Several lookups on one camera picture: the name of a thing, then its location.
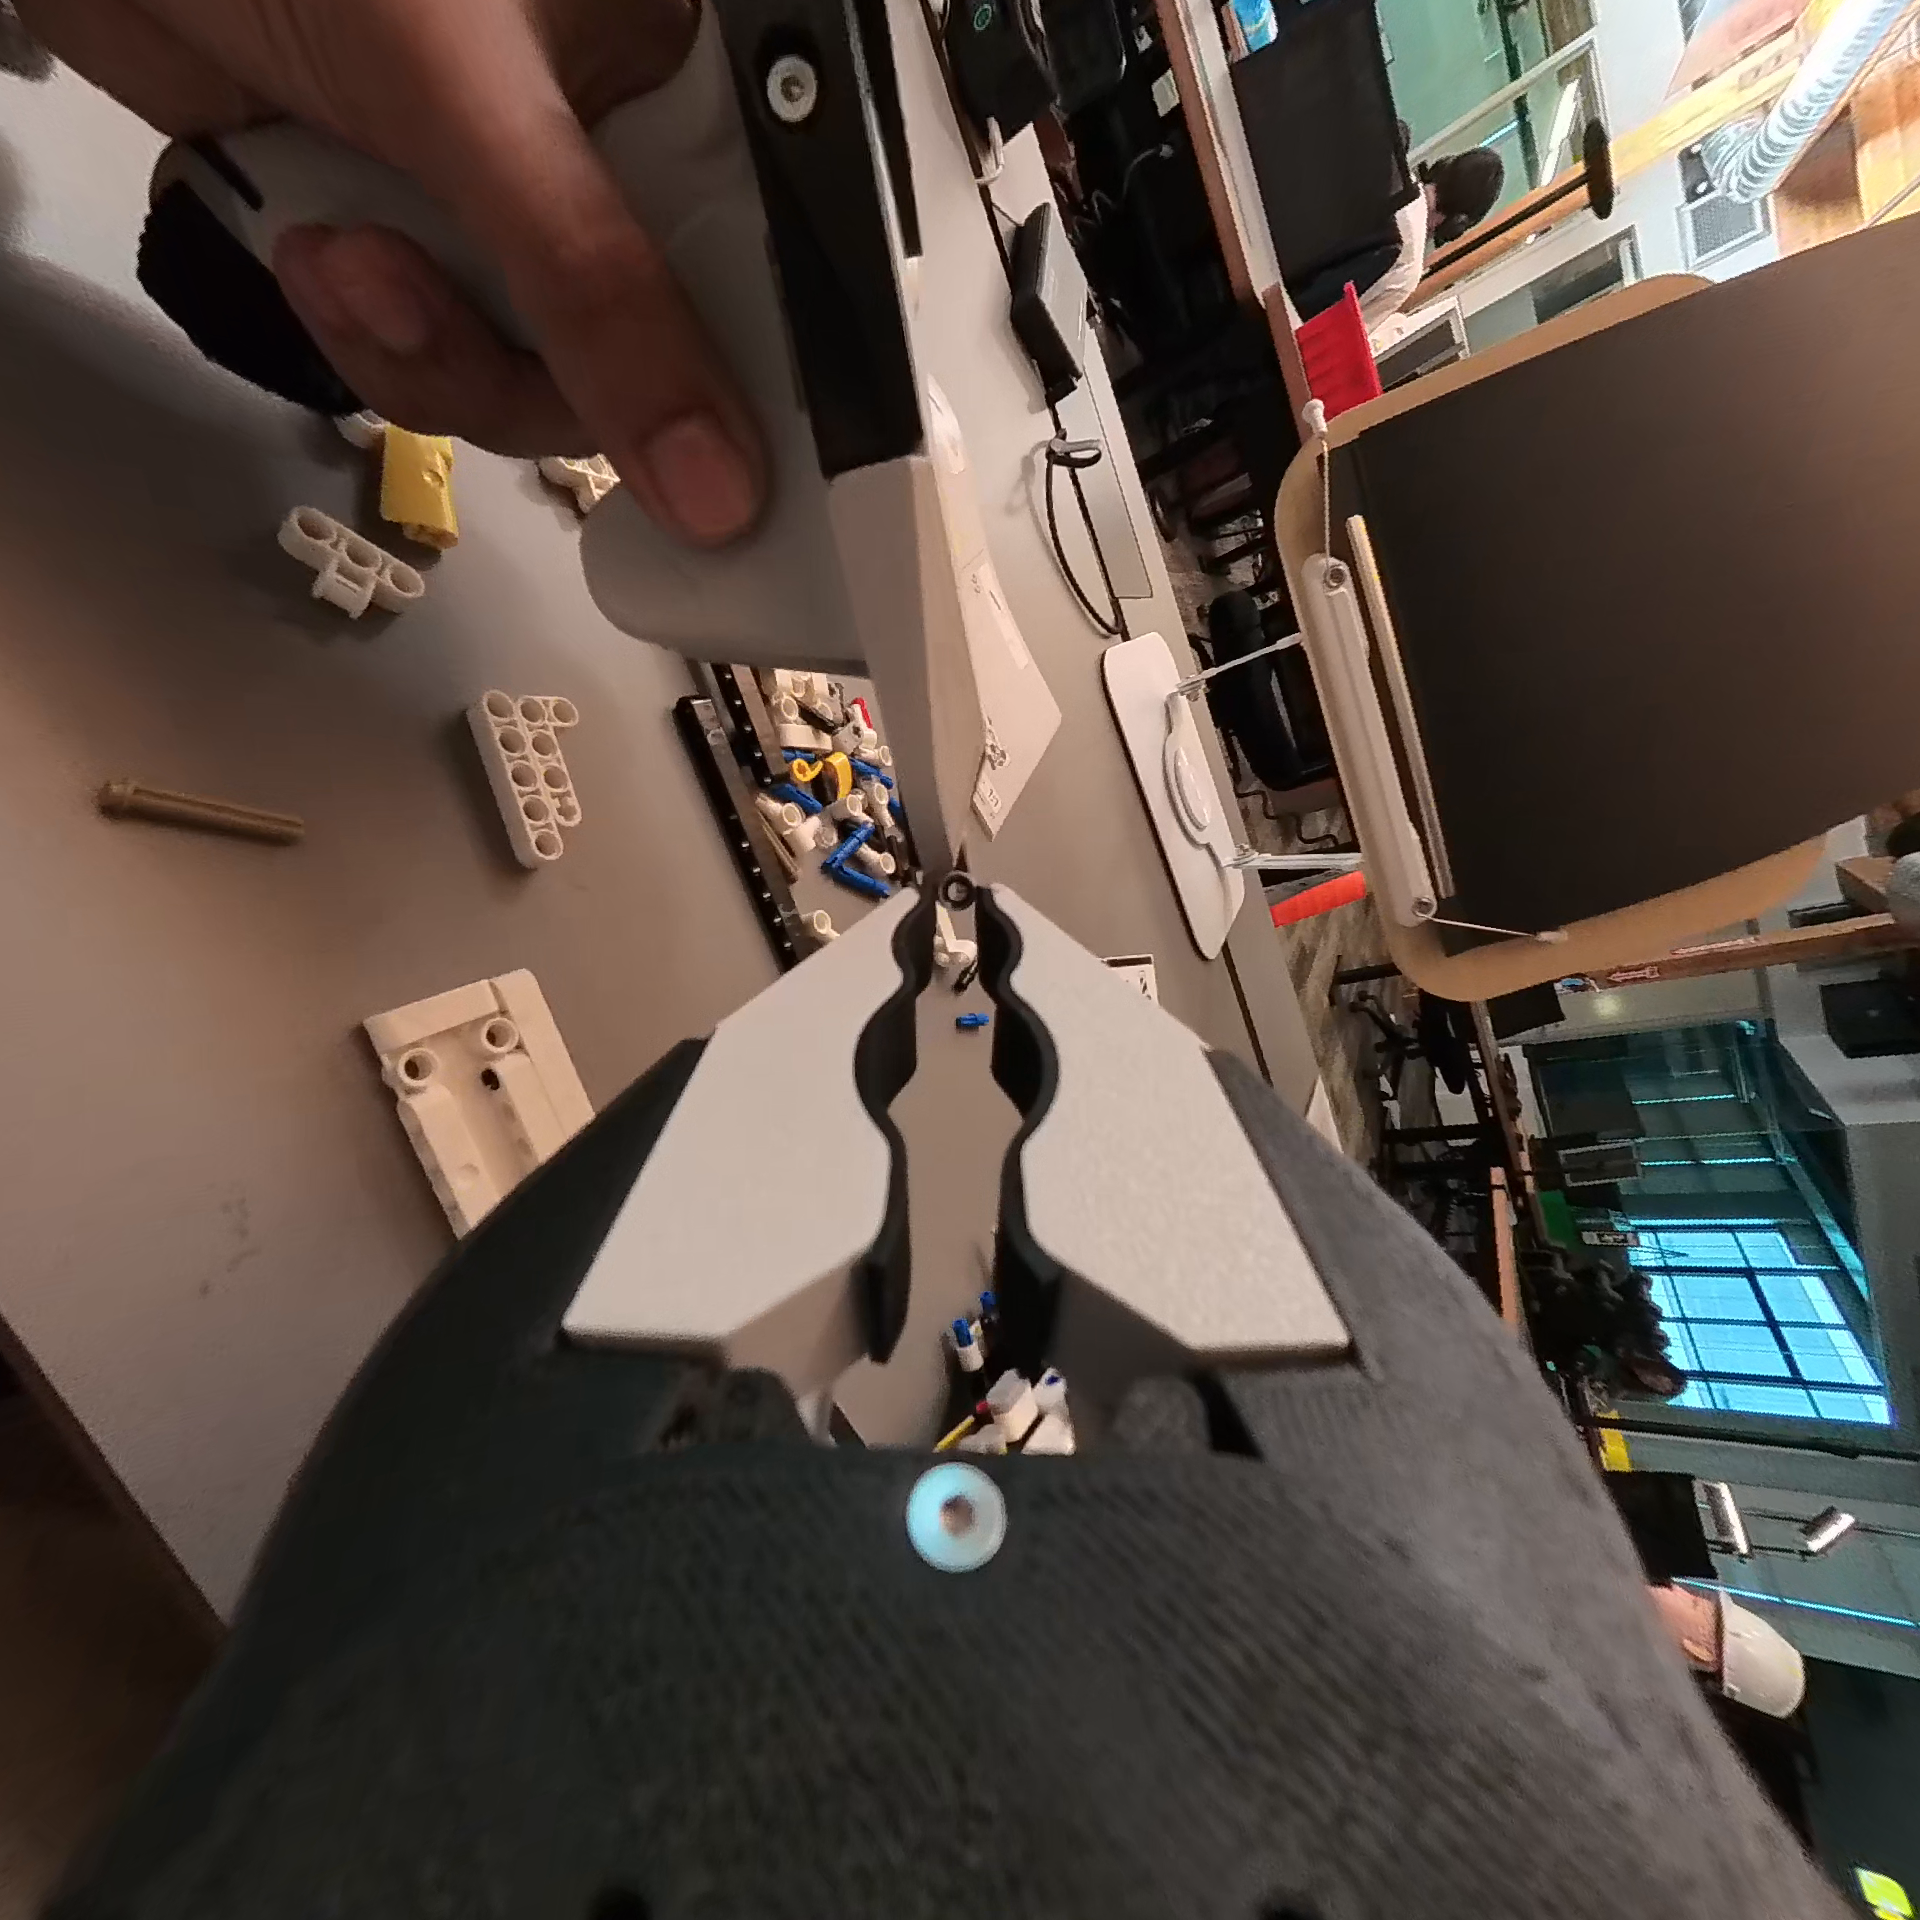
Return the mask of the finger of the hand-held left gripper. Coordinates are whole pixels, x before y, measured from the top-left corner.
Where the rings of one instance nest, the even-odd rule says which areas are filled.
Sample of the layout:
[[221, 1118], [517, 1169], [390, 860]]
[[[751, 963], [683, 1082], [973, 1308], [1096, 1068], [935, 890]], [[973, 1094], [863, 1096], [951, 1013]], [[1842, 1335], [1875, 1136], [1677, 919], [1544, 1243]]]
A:
[[969, 837], [969, 640], [935, 468], [922, 453], [824, 479], [781, 463], [762, 524], [683, 546], [630, 494], [584, 520], [584, 586], [626, 636], [686, 660], [821, 668], [876, 690], [922, 869]]

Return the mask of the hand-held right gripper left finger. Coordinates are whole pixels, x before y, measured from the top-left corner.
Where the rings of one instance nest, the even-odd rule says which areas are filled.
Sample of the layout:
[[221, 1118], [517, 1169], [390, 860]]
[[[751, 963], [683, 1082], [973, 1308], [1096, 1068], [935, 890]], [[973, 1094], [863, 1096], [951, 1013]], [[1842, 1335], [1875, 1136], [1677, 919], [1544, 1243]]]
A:
[[907, 1150], [937, 903], [903, 890], [693, 1052], [563, 1333], [762, 1372], [806, 1399], [894, 1357], [911, 1306]]

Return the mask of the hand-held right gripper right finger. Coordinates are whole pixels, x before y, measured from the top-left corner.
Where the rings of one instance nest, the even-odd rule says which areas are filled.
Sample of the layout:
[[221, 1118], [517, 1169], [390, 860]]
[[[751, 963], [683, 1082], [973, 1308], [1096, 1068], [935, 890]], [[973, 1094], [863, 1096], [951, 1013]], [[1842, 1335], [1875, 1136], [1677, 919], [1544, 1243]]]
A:
[[1232, 1056], [1006, 886], [977, 897], [989, 1070], [1018, 1117], [991, 1292], [1004, 1362], [1085, 1417], [1137, 1383], [1328, 1370], [1352, 1333], [1229, 1092]]

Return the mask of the pile of small lego pieces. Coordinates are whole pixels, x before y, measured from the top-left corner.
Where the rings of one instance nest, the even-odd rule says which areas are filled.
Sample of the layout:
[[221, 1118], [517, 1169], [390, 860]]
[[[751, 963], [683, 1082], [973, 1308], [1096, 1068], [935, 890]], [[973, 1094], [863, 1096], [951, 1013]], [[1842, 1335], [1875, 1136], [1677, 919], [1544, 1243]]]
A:
[[794, 945], [817, 952], [922, 881], [875, 689], [850, 676], [738, 668], [749, 822]]

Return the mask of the lego instruction booklet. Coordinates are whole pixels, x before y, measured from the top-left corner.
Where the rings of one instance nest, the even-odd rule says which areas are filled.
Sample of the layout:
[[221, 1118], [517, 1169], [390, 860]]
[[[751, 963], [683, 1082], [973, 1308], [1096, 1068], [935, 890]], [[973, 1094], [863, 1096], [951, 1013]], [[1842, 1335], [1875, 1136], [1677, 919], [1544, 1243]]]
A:
[[922, 386], [946, 557], [961, 606], [973, 686], [981, 710], [981, 756], [973, 782], [973, 816], [989, 840], [1004, 828], [1051, 746], [1062, 712], [1025, 644], [989, 553], [966, 439], [945, 392], [928, 376]]

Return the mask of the long black lego beam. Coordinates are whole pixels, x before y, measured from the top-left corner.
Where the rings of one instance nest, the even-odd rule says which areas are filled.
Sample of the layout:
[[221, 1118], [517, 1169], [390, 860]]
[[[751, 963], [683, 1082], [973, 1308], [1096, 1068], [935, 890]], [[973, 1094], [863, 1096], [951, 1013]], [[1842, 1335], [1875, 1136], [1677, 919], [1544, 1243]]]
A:
[[675, 703], [675, 734], [765, 944], [777, 968], [789, 973], [806, 952], [794, 880], [786, 873], [789, 848], [756, 806], [758, 786], [737, 761], [733, 734], [717, 708], [697, 693], [683, 694]]

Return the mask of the white lego panel plate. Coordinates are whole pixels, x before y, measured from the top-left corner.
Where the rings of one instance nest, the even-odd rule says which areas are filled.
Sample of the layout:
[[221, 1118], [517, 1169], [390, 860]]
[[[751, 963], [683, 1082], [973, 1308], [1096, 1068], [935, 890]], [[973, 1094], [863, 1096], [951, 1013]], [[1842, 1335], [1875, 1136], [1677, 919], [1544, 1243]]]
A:
[[360, 1030], [458, 1240], [595, 1117], [531, 971], [385, 1009]]

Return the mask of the partly built lego truck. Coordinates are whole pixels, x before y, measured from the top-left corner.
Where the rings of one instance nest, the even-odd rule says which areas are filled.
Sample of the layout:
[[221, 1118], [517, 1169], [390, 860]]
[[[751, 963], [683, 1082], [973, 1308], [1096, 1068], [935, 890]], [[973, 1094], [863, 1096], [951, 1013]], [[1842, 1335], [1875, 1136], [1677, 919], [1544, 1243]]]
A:
[[1034, 1375], [1015, 1365], [993, 1288], [946, 1327], [946, 1428], [931, 1448], [991, 1457], [1077, 1453], [1067, 1379], [1049, 1365]]

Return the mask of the white L-shaped lego liftarm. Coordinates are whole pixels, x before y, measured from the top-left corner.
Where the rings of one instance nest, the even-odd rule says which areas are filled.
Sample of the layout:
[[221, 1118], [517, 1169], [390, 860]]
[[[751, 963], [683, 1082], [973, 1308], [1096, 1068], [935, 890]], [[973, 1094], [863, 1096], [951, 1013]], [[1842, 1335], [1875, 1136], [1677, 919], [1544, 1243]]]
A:
[[580, 793], [563, 755], [578, 725], [578, 708], [561, 694], [494, 689], [466, 705], [466, 732], [509, 851], [528, 873], [557, 863], [583, 826]]

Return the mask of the yellow lego panel piece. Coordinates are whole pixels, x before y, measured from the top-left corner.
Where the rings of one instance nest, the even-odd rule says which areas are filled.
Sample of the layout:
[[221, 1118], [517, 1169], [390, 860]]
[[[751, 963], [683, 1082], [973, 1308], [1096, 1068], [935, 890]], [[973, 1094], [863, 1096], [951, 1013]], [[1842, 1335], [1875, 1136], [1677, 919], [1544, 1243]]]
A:
[[410, 542], [443, 553], [458, 544], [451, 439], [385, 423], [378, 437], [377, 511]]

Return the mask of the white T-shaped lego connector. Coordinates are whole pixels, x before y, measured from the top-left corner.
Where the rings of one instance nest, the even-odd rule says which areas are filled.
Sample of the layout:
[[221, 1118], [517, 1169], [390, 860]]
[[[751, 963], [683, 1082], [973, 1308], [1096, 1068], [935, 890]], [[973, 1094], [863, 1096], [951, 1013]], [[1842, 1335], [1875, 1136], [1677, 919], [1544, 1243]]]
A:
[[427, 583], [418, 569], [322, 511], [290, 511], [277, 542], [309, 573], [310, 598], [346, 617], [399, 616], [423, 598]]

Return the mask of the tan lego axle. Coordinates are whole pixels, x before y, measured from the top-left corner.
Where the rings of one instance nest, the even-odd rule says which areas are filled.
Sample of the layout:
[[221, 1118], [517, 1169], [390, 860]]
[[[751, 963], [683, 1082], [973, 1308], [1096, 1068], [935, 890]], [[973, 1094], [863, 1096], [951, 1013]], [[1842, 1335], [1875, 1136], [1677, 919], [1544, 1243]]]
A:
[[296, 815], [140, 781], [104, 781], [95, 793], [95, 805], [103, 816], [118, 823], [176, 828], [268, 846], [293, 846], [303, 840], [303, 820]]

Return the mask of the person's left hand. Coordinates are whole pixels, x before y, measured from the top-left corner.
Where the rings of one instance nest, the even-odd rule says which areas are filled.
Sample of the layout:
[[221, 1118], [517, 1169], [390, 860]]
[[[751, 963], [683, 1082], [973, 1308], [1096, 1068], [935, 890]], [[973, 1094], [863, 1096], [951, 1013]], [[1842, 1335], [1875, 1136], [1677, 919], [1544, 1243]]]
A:
[[384, 228], [290, 228], [271, 270], [387, 423], [507, 456], [602, 454], [655, 526], [744, 536], [765, 505], [751, 409], [590, 139], [663, 83], [697, 5], [45, 3], [27, 32], [156, 131], [299, 121], [442, 205], [502, 274], [517, 349]]

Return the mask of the black charging dock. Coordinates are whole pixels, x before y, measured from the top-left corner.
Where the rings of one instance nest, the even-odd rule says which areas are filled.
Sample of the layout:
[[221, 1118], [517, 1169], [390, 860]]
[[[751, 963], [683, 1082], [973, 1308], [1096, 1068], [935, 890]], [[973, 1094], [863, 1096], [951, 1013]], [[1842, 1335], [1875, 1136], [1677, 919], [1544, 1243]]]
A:
[[1040, 3], [946, 3], [946, 77], [981, 136], [1015, 139], [1058, 100]]

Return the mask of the red plastic crate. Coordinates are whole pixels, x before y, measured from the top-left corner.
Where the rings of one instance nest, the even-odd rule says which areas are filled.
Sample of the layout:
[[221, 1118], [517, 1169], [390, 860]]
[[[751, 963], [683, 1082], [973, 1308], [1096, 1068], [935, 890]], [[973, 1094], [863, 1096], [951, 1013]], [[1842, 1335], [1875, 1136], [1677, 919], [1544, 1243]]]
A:
[[1379, 368], [1353, 283], [1347, 282], [1336, 301], [1303, 322], [1295, 331], [1295, 343], [1308, 404], [1326, 423], [1381, 397]]

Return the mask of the black floor lamp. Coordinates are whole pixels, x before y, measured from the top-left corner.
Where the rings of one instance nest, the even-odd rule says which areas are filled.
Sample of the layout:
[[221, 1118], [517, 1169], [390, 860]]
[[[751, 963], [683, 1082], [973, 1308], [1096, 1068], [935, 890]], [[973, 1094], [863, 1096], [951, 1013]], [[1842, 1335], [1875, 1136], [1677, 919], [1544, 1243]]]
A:
[[1601, 118], [1589, 118], [1578, 136], [1575, 162], [1548, 183], [1529, 192], [1511, 210], [1487, 224], [1478, 262], [1483, 268], [1498, 263], [1548, 231], [1548, 228], [1588, 212], [1599, 224], [1613, 217], [1619, 198], [1617, 171], [1608, 131]]

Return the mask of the black monitor with wooden rim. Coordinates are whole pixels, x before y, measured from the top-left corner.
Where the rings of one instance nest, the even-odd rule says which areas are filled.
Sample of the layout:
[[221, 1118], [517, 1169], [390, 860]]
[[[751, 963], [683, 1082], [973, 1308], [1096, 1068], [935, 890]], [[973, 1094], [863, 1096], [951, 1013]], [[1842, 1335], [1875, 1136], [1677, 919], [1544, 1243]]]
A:
[[1749, 922], [1916, 790], [1918, 242], [1657, 276], [1332, 421], [1274, 541], [1394, 964]]

